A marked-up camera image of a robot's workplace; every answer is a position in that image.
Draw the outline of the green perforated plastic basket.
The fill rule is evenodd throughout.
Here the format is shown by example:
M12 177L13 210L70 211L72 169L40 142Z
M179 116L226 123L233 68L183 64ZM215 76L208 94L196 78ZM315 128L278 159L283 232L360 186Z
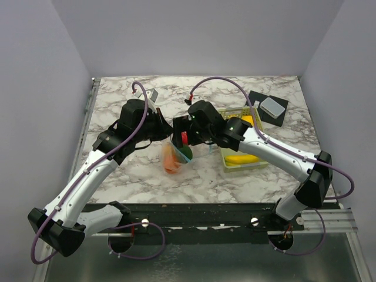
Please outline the green perforated plastic basket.
M219 113L222 115L224 119L229 119L232 116L241 118L242 116L251 116L250 108L249 107L242 107L242 108L227 108L227 109L219 109ZM224 157L228 155L246 155L242 152L235 152L231 149L220 148L221 160L223 164L223 170L226 173L230 172L237 172L237 171L244 171L244 170L251 170L251 169L261 169L268 165L268 162L261 160L258 163L253 164L243 164L243 165L229 165L225 162Z

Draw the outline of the clear zip top bag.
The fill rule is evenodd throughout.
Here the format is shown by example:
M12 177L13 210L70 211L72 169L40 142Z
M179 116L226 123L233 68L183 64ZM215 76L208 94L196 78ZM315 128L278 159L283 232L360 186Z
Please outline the clear zip top bag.
M179 149L172 143L172 141L170 139L163 141L162 147L166 143L170 143L172 145L172 147L174 149L172 156L174 156L176 158L176 163L179 166L179 168L176 170L175 174L182 174L182 173L185 173L186 171L188 171L189 169L192 169L193 165L195 163L197 163L199 160L202 160L202 159L209 157L213 153L213 150L214 150L213 145L207 145L207 144L199 144L197 146L188 145L193 152L193 158L192 158L191 161L189 161L182 153L180 153ZM164 161L165 157L162 156L162 148L161 148L161 151L160 151L159 159L160 159L160 162L162 164L163 171L165 172L164 167L163 167L163 161Z

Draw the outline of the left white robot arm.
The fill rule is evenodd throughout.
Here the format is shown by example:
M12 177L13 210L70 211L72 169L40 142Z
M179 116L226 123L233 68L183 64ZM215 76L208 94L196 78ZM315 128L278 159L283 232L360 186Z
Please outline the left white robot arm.
M151 100L130 99L120 118L100 133L87 159L67 186L44 208L32 209L28 220L36 234L64 257L73 254L84 239L108 228L129 227L129 210L113 202L93 213L83 208L100 184L135 150L137 144L161 141L173 133Z

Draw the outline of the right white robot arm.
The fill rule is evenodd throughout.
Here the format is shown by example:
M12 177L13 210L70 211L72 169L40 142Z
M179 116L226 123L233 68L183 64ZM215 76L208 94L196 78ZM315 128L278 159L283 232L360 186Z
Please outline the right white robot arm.
M298 187L280 199L270 215L271 225L282 230L306 208L320 208L333 179L331 155L325 151L300 151L261 132L256 123L240 117L225 119L210 102L200 100L186 116L173 119L172 142L182 147L182 133L189 145L214 143L220 148L254 155L284 170L299 181Z

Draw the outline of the red toy apple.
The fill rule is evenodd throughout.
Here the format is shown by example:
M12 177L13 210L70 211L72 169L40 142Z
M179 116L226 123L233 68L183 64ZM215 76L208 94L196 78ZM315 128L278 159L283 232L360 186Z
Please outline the red toy apple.
M182 137L182 142L184 145L188 145L189 142L188 142L188 138L187 138L187 133L186 132L182 132L181 133L181 137Z

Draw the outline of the orange toy orange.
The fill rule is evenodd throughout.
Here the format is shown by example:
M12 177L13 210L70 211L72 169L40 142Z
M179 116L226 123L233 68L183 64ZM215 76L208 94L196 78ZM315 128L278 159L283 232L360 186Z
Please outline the orange toy orange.
M176 170L179 168L176 163L176 158L172 155L165 157L163 161L163 167L166 173L175 174Z

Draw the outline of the yellow toy lemon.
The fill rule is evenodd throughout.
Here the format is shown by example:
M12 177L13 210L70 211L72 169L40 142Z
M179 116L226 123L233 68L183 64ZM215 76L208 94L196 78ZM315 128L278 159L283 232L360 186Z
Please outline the yellow toy lemon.
M166 143L162 147L162 156L163 157L169 157L172 156L174 152L174 149L170 143Z
M242 116L242 117L232 116L229 120L231 120L232 122L243 120L243 121L251 124L251 126L254 126L254 120L253 120L252 116L250 116L250 115Z

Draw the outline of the green toy avocado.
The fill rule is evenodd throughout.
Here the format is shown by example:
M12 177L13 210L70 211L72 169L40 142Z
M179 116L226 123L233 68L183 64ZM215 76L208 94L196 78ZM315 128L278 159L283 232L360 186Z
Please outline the green toy avocado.
M188 145L184 145L182 148L179 149L180 153L182 153L189 161L193 158L193 152Z

